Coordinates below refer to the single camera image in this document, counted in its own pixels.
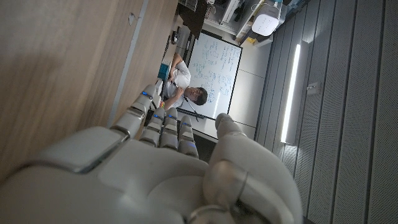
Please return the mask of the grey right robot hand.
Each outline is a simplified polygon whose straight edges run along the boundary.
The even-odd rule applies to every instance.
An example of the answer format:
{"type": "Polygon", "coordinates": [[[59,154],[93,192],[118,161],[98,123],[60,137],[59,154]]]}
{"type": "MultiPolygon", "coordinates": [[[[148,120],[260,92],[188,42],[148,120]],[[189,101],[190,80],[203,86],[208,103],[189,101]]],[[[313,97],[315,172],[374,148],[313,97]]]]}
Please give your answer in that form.
{"type": "Polygon", "coordinates": [[[199,159],[188,116],[155,111],[148,85],[110,128],[79,131],[1,183],[2,223],[302,223],[289,170],[218,115],[218,142],[199,159]]]}

